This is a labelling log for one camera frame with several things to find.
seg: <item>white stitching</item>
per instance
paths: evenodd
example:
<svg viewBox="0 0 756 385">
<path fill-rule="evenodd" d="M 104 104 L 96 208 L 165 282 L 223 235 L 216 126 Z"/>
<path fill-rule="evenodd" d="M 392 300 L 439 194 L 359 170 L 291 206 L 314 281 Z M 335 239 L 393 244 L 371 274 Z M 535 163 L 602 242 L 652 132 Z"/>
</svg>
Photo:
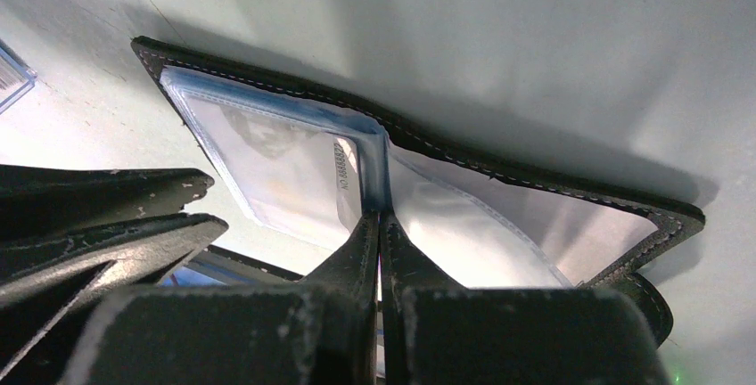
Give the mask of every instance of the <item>white stitching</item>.
<svg viewBox="0 0 756 385">
<path fill-rule="evenodd" d="M 149 63 L 147 62 L 147 60 L 145 59 L 144 55 L 145 55 L 146 53 L 148 53 L 149 55 L 151 55 L 151 56 L 153 56 L 153 57 L 158 57 L 158 58 L 161 58 L 162 60 L 168 60 L 168 61 L 172 61 L 172 62 L 177 62 L 177 63 L 181 63 L 181 64 L 184 64 L 184 63 L 183 63 L 182 61 L 174 60 L 174 59 L 172 59 L 172 58 L 168 58 L 168 57 L 165 57 L 165 56 L 162 56 L 162 55 L 158 55 L 158 54 L 156 54 L 156 53 L 149 53 L 149 52 L 146 52 L 146 51 L 140 51 L 140 52 L 139 52 L 139 56 L 141 57 L 141 61 L 142 61 L 142 64 L 143 64 L 143 65 L 145 66 L 145 68 L 147 68 L 147 70 L 148 70 L 148 71 L 150 72 L 150 74 L 152 75 L 152 78 L 154 78 L 154 79 L 155 79 L 155 81 L 157 81 L 157 82 L 160 82 L 160 79 L 159 79 L 159 78 L 157 77 L 157 75 L 155 74 L 155 71 L 154 71 L 154 70 L 152 69 L 152 66 L 151 66 L 151 65 L 150 65 L 150 64 L 149 64 Z M 214 71 L 214 70 L 207 70 L 207 69 L 204 69 L 204 68 L 203 68 L 203 70 L 205 70 L 205 71 L 210 71 L 210 72 L 211 72 L 211 73 L 213 73 L 213 74 L 217 74 L 217 73 L 216 73 L 216 71 Z M 229 76 L 230 78 L 233 78 L 233 76 L 227 75 L 226 73 L 221 73 L 221 72 L 219 72 L 219 74 L 220 74 L 221 76 Z M 316 97 L 325 98 L 325 99 L 327 99 L 327 100 L 329 100 L 329 101 L 331 101 L 331 102 L 337 102 L 338 104 L 340 104 L 340 105 L 342 105 L 342 106 L 346 106 L 346 107 L 349 107 L 349 108 L 351 108 L 352 110 L 355 110 L 355 111 L 359 111 L 359 112 L 362 112 L 362 113 L 364 113 L 365 115 L 367 115 L 367 116 L 369 116 L 369 117 L 371 117 L 371 118 L 373 118 L 373 119 L 376 119 L 376 120 L 378 120 L 378 121 L 381 121 L 381 122 L 385 123 L 386 125 L 389 125 L 389 126 L 391 126 L 391 127 L 395 127 L 396 129 L 398 129 L 398 130 L 401 130 L 401 131 L 402 131 L 402 132 L 404 132 L 405 134 L 412 136 L 412 137 L 413 137 L 414 139 L 416 139 L 417 141 L 425 143 L 426 145 L 428 145 L 428 146 L 430 146 L 430 147 L 434 148 L 434 149 L 435 149 L 436 151 L 438 151 L 438 152 L 442 152 L 442 150 L 441 150 L 441 148 L 440 148 L 440 147 L 437 147 L 437 146 L 435 146 L 434 144 L 432 144 L 432 143 L 429 143 L 429 142 L 428 142 L 428 141 L 426 141 L 426 140 L 423 140 L 423 139 L 422 139 L 421 137 L 419 137 L 419 136 L 418 136 L 417 134 L 413 134 L 413 133 L 412 133 L 412 132 L 410 132 L 409 130 L 406 130 L 406 129 L 404 129 L 404 128 L 400 127 L 399 125 L 397 125 L 397 124 L 395 124 L 395 123 L 393 123 L 393 122 L 391 122 L 391 121 L 389 121 L 389 120 L 387 120 L 387 119 L 383 119 L 383 118 L 382 118 L 382 117 L 380 117 L 380 116 L 375 116 L 375 115 L 374 115 L 373 113 L 371 113 L 371 112 L 369 112 L 369 111 L 363 111 L 362 109 L 360 109 L 360 108 L 359 108 L 359 107 L 357 107 L 357 106 L 354 106 L 354 105 L 350 105 L 350 106 L 348 106 L 348 105 L 347 105 L 347 104 L 346 104 L 345 102 L 342 102 L 341 100 L 337 100 L 337 99 L 331 98 L 331 97 L 329 97 L 329 96 L 327 96 L 327 95 L 322 95 L 322 94 L 313 93 L 312 91 L 298 91 L 298 92 L 295 92 L 295 91 L 292 91 L 292 90 L 288 90 L 288 89 L 283 89 L 283 88 L 280 88 L 280 87 L 278 87 L 278 86 L 271 86 L 271 85 L 269 85 L 269 84 L 263 84 L 262 82 L 258 82 L 258 81 L 254 81 L 254 80 L 250 80 L 250 79 L 244 79 L 244 78 L 238 78 L 238 77 L 237 77 L 237 79 L 238 79 L 238 80 L 243 80 L 243 81 L 246 81 L 246 82 L 250 82 L 251 84 L 253 84 L 253 85 L 257 85 L 257 86 L 268 86 L 268 87 L 270 87 L 270 88 L 274 88 L 274 89 L 275 89 L 276 91 L 286 92 L 286 93 L 289 93 L 289 94 L 295 94 L 295 95 L 303 95 L 303 94 L 309 94 L 309 95 L 314 95 L 314 96 L 316 96 Z M 460 164 L 460 165 L 468 166 L 468 167 L 471 167 L 471 168 L 473 167 L 473 166 L 472 166 L 471 164 L 469 164 L 469 163 L 467 163 L 467 162 L 464 162 L 464 161 L 461 161 L 461 160 L 456 160 L 456 159 L 454 159 L 454 158 L 452 158 L 452 157 L 448 156 L 448 155 L 447 155 L 446 153 L 444 153 L 444 158 L 446 158 L 446 159 L 448 159 L 448 160 L 451 160 L 451 161 L 454 161 L 454 162 L 456 162 L 457 164 Z M 481 169 L 482 169 L 482 171 L 485 171 L 485 172 L 489 173 L 489 176 L 490 176 L 490 175 L 494 175 L 494 176 L 498 176 L 498 177 L 505 177 L 505 178 L 507 178 L 507 179 L 509 179 L 509 180 L 512 180 L 512 181 L 515 181 L 515 182 L 519 182 L 519 183 L 522 183 L 522 184 L 532 184 L 532 183 L 531 183 L 531 182 L 529 182 L 529 181 L 526 181 L 526 180 L 521 180 L 521 179 L 517 179 L 517 178 L 514 178 L 514 177 L 512 177 L 512 176 L 504 176 L 504 175 L 502 175 L 502 174 L 500 174 L 500 173 L 497 173 L 497 172 L 493 172 L 493 171 L 491 171 L 491 170 L 489 170 L 489 169 L 486 169 L 486 168 L 481 168 Z M 536 186 L 537 188 L 544 188 L 544 186 L 543 186 L 543 185 L 541 185 L 541 184 L 535 184 L 535 186 Z M 548 190 L 549 192 L 557 192 L 557 190 L 556 190 L 555 188 L 553 188 L 553 187 L 546 187 L 546 189 L 547 189 L 547 190 Z M 579 199 L 585 199 L 585 198 L 586 198 L 586 197 L 585 197 L 584 195 L 578 195 L 578 194 L 575 194 L 575 193 L 571 193 L 571 192 L 565 192 L 565 191 L 559 191 L 559 192 L 560 192 L 560 193 L 563 193 L 563 194 L 564 194 L 564 195 L 566 195 L 566 196 L 570 196 L 570 197 L 573 197 L 573 198 L 579 198 Z M 591 200 L 591 201 L 599 201 L 599 199 L 598 199 L 598 198 L 595 198 L 595 197 L 590 197 L 590 196 L 588 197 L 588 199 L 589 199 L 589 200 Z M 607 203 L 607 204 L 614 204 L 614 205 L 618 205 L 618 206 L 620 206 L 620 207 L 625 207 L 625 208 L 626 208 L 626 207 L 628 207 L 628 205 L 627 205 L 627 204 L 622 204 L 622 203 L 619 203 L 619 202 L 616 202 L 616 201 L 611 201 L 611 200 L 608 200 L 608 199 L 601 199 L 601 201 L 602 201 L 602 202 L 604 202 L 604 203 Z M 653 214 L 654 214 L 654 215 L 656 215 L 656 216 L 659 216 L 659 217 L 661 217 L 661 216 L 662 216 L 662 213 L 659 213 L 658 211 L 651 211 L 650 209 L 643 209 L 643 208 L 639 208 L 639 207 L 636 207 L 636 206 L 630 206 L 630 207 L 631 207 L 632 209 L 640 209 L 641 211 L 644 211 L 644 212 L 645 212 L 645 213 L 647 213 L 647 214 L 652 214 L 652 213 L 653 213 Z M 609 279 L 610 277 L 612 277 L 612 276 L 615 276 L 616 274 L 620 273 L 621 271 L 623 271 L 623 270 L 627 269 L 627 268 L 629 267 L 629 265 L 630 265 L 630 264 L 631 264 L 632 262 L 634 262 L 635 260 L 637 260 L 638 258 L 640 258 L 641 256 L 643 256 L 644 254 L 646 254 L 646 252 L 648 252 L 649 250 L 651 250 L 651 249 L 655 248 L 655 247 L 656 247 L 656 246 L 658 246 L 659 244 L 661 244 L 661 243 L 663 243 L 663 242 L 665 242 L 665 241 L 668 241 L 669 239 L 671 239 L 672 237 L 674 237 L 674 236 L 675 236 L 675 234 L 676 234 L 677 232 L 679 232 L 679 231 L 680 231 L 680 230 L 681 230 L 681 229 L 683 228 L 683 223 L 682 223 L 682 222 L 681 222 L 681 221 L 680 221 L 679 219 L 677 219 L 677 218 L 675 218 L 675 217 L 673 217 L 673 216 L 669 216 L 669 215 L 667 215 L 666 217 L 670 218 L 670 219 L 671 219 L 671 220 L 672 220 L 673 222 L 677 223 L 677 225 L 678 225 L 678 229 L 677 229 L 676 231 L 673 231 L 673 232 L 670 232 L 670 233 L 668 233 L 668 234 L 667 234 L 667 236 L 666 236 L 666 237 L 664 237 L 663 239 L 661 239 L 660 241 L 658 241 L 658 242 L 655 242 L 655 243 L 651 244 L 651 245 L 650 245 L 649 247 L 647 247 L 647 248 L 646 248 L 645 250 L 641 251 L 641 252 L 640 252 L 640 253 L 639 253 L 639 254 L 638 254 L 637 256 L 635 256 L 635 257 L 633 257 L 632 259 L 630 259 L 630 260 L 628 260 L 627 262 L 625 262 L 625 264 L 624 264 L 624 265 L 622 265 L 622 266 L 618 267 L 618 268 L 617 268 L 617 269 L 616 269 L 615 271 L 613 271 L 613 272 L 612 272 L 611 274 L 608 274 L 607 276 L 605 276 L 604 278 L 602 278 L 601 280 L 599 280 L 598 282 L 596 282 L 596 285 L 598 285 L 598 284 L 600 284 L 600 283 L 603 283 L 604 281 L 606 281 L 606 280 L 607 280 L 607 279 Z"/>
<path fill-rule="evenodd" d="M 651 302 L 653 303 L 653 307 L 656 308 L 656 312 L 658 312 L 659 315 L 661 315 L 662 309 L 659 307 L 659 303 L 656 301 L 656 298 L 650 292 L 648 292 L 648 290 L 646 290 L 645 287 L 641 285 L 635 278 L 633 278 L 632 275 L 628 275 L 628 279 L 630 279 L 632 283 L 634 283 L 640 290 L 643 291 L 643 293 L 645 293 L 646 296 L 648 296 L 649 299 L 651 299 Z"/>
</svg>

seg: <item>black leather wallet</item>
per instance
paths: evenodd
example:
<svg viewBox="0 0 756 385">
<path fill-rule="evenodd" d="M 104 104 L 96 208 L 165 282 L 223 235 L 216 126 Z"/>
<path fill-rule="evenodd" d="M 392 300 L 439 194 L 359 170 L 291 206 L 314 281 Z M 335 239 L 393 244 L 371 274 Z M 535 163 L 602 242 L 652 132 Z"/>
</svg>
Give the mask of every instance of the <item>black leather wallet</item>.
<svg viewBox="0 0 756 385">
<path fill-rule="evenodd" d="M 556 193 L 647 219 L 657 227 L 656 231 L 648 234 L 603 271 L 579 286 L 615 287 L 629 295 L 644 310 L 660 343 L 669 334 L 672 322 L 669 307 L 648 281 L 634 273 L 642 265 L 703 229 L 704 216 L 697 207 L 646 192 L 593 182 L 498 158 L 436 135 L 376 102 L 303 78 L 225 60 L 148 37 L 134 39 L 132 48 L 169 102 L 168 94 L 160 86 L 160 74 L 163 69 L 166 66 L 175 66 L 198 70 L 271 93 L 325 102 L 362 112 L 381 123 L 391 141 L 397 146 L 435 160 L 469 168 L 503 184 Z"/>
</svg>

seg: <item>card holder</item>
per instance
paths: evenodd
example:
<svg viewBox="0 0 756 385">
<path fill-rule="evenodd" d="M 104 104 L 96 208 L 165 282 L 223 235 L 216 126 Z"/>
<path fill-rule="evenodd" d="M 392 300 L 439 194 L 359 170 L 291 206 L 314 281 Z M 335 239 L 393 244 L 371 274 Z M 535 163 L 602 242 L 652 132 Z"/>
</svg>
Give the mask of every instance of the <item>card holder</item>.
<svg viewBox="0 0 756 385">
<path fill-rule="evenodd" d="M 173 66 L 160 84 L 259 225 L 336 250 L 363 212 L 395 209 L 415 244 L 469 287 L 571 286 L 527 234 L 419 170 L 375 119 Z"/>
<path fill-rule="evenodd" d="M 419 161 L 411 158 L 417 170 L 430 168 L 435 174 L 441 166 L 454 167 L 450 174 L 458 180 L 455 187 L 495 206 L 577 286 L 625 283 L 639 267 L 700 232 L 705 223 L 703 213 L 693 205 L 480 152 L 434 134 L 376 102 L 317 82 L 147 37 L 134 39 L 132 47 L 167 99 L 160 76 L 166 68 L 175 67 L 374 119 L 385 128 L 400 156 L 420 157 Z"/>
</svg>

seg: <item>white surface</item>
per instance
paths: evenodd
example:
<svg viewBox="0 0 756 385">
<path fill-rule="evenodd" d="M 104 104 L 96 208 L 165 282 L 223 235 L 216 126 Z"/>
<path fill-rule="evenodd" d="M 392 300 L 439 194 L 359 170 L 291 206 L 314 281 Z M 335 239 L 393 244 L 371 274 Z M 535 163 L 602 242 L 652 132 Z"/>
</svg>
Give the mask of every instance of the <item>white surface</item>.
<svg viewBox="0 0 756 385">
<path fill-rule="evenodd" d="M 0 116 L 0 161 L 210 171 L 131 53 L 137 35 L 695 203 L 705 230 L 646 273 L 675 314 L 661 353 L 680 383 L 752 383 L 756 0 L 0 0 L 0 36 L 40 74 Z M 328 254 L 258 229 L 220 184 L 193 209 L 231 224 L 221 244 L 297 272 Z"/>
</svg>

